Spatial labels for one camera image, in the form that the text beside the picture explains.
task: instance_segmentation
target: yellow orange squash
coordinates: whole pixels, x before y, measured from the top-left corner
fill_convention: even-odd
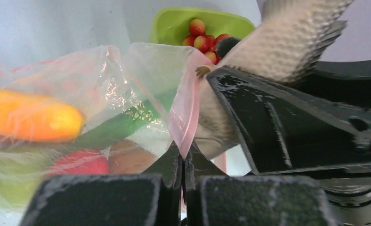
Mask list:
[[[48,96],[0,89],[0,135],[33,142],[72,141],[84,127],[73,106]]]

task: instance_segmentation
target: fish scale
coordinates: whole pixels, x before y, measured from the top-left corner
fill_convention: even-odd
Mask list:
[[[211,159],[239,143],[236,127],[205,76],[229,66],[274,82],[295,85],[310,74],[323,51],[341,35],[346,22],[337,19],[353,1],[266,0],[262,23],[251,34],[216,66],[197,68],[202,81],[195,141],[203,154]]]

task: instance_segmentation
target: green pear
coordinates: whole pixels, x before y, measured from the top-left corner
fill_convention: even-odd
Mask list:
[[[60,152],[47,147],[0,149],[0,207],[22,211]]]

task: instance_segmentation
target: green bowl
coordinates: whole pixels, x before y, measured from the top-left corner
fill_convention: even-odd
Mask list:
[[[190,34],[188,25],[195,18],[205,23],[206,34],[215,37],[228,33],[243,39],[255,29],[248,19],[230,13],[203,8],[167,7],[155,15],[149,42],[181,45],[183,39]]]

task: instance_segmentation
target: plastic bag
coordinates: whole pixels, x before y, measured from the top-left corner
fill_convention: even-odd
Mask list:
[[[185,157],[206,63],[192,47],[134,43],[0,65],[0,214],[23,211],[52,175],[140,173],[172,140]]]

